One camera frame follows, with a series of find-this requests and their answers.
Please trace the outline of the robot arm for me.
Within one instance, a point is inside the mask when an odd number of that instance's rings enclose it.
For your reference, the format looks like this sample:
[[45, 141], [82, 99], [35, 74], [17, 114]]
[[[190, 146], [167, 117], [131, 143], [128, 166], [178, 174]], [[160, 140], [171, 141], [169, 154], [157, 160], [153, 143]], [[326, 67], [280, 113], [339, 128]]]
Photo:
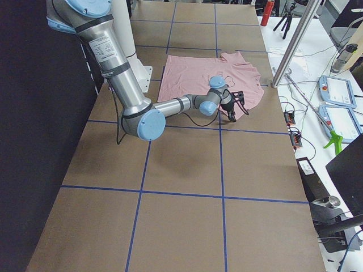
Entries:
[[139, 61], [124, 53], [134, 49], [126, 1], [47, 1], [46, 6], [52, 29], [74, 34], [88, 45], [114, 92], [114, 102], [123, 106], [117, 121], [125, 133], [153, 141], [163, 134], [166, 117], [189, 109], [211, 116], [222, 107], [231, 122], [236, 120], [235, 98], [221, 76], [211, 77], [206, 95], [185, 95], [155, 104], [144, 96], [134, 74]]

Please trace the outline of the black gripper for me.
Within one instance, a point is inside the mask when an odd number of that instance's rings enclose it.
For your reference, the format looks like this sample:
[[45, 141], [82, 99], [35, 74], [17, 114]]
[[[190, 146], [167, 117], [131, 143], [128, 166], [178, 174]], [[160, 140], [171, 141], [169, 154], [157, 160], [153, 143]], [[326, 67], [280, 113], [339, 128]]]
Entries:
[[234, 103], [226, 103], [221, 105], [222, 109], [227, 112], [227, 116], [230, 122], [236, 122], [235, 113], [234, 113]]

